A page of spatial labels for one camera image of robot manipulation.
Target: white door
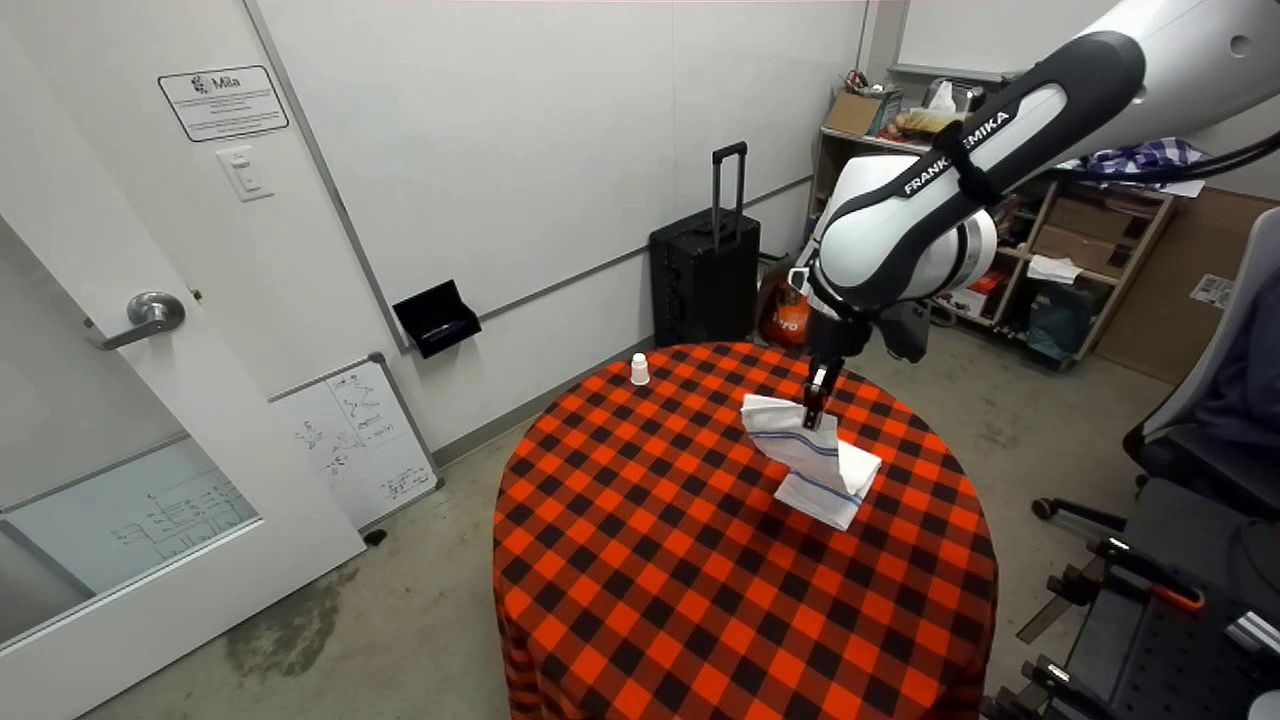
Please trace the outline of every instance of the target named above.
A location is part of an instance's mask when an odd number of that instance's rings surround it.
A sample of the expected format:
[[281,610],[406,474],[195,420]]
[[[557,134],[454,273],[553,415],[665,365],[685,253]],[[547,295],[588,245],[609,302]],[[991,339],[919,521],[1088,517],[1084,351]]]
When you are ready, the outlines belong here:
[[[5,23],[0,94],[0,716],[38,720],[116,698],[361,538]],[[154,338],[99,347],[124,334]]]

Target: small bottle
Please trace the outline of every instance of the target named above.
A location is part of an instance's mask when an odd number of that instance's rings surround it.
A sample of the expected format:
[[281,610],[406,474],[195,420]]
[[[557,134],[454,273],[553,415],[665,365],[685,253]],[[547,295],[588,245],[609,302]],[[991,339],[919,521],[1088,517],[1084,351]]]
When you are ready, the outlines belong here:
[[633,384],[635,384],[635,388],[649,384],[649,360],[645,360],[645,351],[633,351]]

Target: rolling luggage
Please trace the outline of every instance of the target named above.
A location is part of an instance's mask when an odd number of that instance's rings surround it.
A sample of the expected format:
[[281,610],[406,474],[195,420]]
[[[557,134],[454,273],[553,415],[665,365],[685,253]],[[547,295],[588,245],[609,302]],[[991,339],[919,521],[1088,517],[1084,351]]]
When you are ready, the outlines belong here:
[[[737,209],[719,209],[719,169],[737,156]],[[759,226],[744,217],[748,143],[711,153],[711,209],[649,235],[652,339],[737,339],[758,326]]]

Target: black chair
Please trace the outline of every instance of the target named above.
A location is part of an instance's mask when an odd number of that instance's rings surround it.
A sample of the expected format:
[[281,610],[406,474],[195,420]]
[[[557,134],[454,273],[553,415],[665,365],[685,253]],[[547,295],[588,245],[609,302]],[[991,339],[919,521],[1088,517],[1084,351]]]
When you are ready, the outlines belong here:
[[[1213,382],[1220,377],[1235,338],[1249,327],[1253,303],[1274,275],[1280,275],[1280,209],[1253,226],[1232,302],[1196,368],[1126,435],[1126,451],[1145,470],[1140,486],[1148,475],[1166,475],[1246,517],[1280,521],[1280,458],[1225,445],[1196,424],[1196,410],[1213,392]],[[1059,497],[1041,497],[1033,513],[1041,521],[1072,513],[1105,529],[1126,529],[1121,517]]]

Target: red checkered tablecloth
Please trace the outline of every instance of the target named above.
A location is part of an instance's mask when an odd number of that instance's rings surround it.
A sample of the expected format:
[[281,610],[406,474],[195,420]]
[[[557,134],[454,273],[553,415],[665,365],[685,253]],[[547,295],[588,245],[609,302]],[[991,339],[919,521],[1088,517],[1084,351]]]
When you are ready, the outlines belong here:
[[879,475],[847,534],[771,502],[744,392],[801,397],[752,345],[614,360],[521,439],[494,521],[511,716],[975,716],[997,556],[950,445],[843,377],[829,411]]

